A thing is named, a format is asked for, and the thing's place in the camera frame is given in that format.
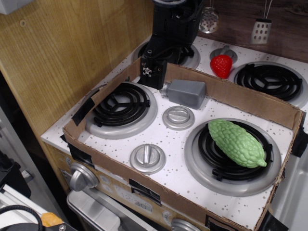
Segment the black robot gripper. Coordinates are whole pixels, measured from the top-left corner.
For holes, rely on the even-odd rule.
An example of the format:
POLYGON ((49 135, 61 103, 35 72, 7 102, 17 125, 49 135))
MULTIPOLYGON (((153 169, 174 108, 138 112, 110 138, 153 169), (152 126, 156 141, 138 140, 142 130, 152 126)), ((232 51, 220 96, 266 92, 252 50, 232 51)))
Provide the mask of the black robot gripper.
POLYGON ((152 35, 140 59, 141 84, 162 89, 167 69, 167 62, 162 59, 166 51, 166 40, 152 35))

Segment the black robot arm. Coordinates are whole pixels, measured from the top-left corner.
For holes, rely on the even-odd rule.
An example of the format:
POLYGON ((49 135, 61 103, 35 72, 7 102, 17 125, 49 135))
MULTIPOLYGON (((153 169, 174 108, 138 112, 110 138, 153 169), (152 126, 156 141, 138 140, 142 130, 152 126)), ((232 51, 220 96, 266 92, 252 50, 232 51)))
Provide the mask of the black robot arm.
POLYGON ((180 64, 199 29, 203 0, 154 0, 153 31, 140 60, 139 83, 162 89, 167 64, 180 64))

